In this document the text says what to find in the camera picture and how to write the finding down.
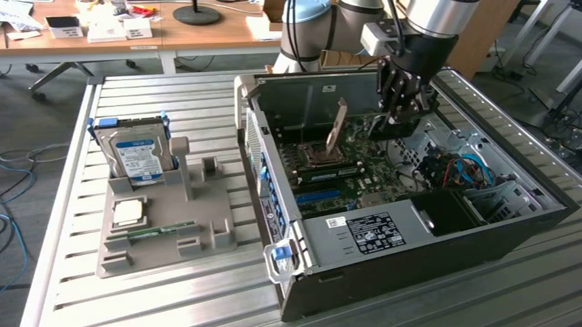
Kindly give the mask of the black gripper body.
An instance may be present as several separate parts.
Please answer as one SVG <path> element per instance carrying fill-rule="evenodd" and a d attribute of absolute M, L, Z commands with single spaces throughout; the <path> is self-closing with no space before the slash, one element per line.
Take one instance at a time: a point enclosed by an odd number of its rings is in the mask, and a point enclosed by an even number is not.
<path fill-rule="evenodd" d="M 449 59 L 458 43 L 458 35 L 441 38 L 425 34 L 403 37 L 403 42 L 389 41 L 385 48 L 390 52 L 390 67 L 398 77 L 419 77 L 427 83 Z"/>

